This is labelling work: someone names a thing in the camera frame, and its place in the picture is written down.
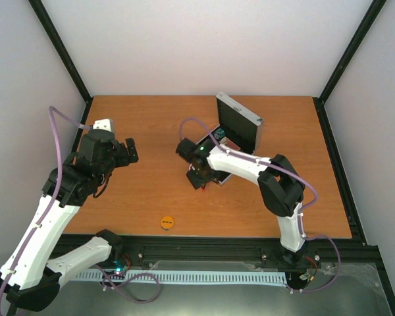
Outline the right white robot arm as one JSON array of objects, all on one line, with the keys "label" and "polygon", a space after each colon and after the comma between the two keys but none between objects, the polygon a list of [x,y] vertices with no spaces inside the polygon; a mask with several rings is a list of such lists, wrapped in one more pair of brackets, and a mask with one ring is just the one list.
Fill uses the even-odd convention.
[{"label": "right white robot arm", "polygon": [[198,145],[188,138],[179,142],[176,153],[190,164],[186,176],[196,190],[210,182],[221,183],[224,173],[257,185],[265,207],[277,217],[280,228],[281,250],[276,256],[289,266],[297,265],[305,244],[299,222],[305,185],[297,179],[287,158],[256,157],[215,145],[210,139]]}]

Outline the orange blue round button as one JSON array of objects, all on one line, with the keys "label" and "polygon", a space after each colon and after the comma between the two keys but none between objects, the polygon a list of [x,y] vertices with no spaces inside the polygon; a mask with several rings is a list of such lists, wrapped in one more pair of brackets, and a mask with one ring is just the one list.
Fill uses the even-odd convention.
[{"label": "orange blue round button", "polygon": [[160,225],[163,230],[170,230],[174,226],[174,218],[171,216],[164,216],[160,220]]}]

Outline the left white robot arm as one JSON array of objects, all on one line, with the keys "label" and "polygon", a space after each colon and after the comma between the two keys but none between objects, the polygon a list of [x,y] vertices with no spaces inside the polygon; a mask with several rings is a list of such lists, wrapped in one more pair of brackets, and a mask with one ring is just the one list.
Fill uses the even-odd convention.
[{"label": "left white robot arm", "polygon": [[51,259],[63,230],[89,197],[98,198],[116,168],[139,160],[134,139],[118,142],[114,132],[90,130],[77,151],[60,161],[42,188],[37,211],[14,253],[0,268],[0,298],[19,309],[41,311],[77,274],[106,261],[120,263],[122,238],[103,229],[84,245]]}]

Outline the playing card deck box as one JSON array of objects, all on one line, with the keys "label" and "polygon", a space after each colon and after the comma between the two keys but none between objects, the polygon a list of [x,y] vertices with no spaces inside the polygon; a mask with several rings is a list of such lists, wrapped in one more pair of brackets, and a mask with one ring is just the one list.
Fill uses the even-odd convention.
[{"label": "playing card deck box", "polygon": [[221,144],[225,145],[226,147],[229,147],[230,149],[240,151],[241,147],[239,147],[237,144],[235,144],[233,141],[229,140],[228,138],[225,138]]}]

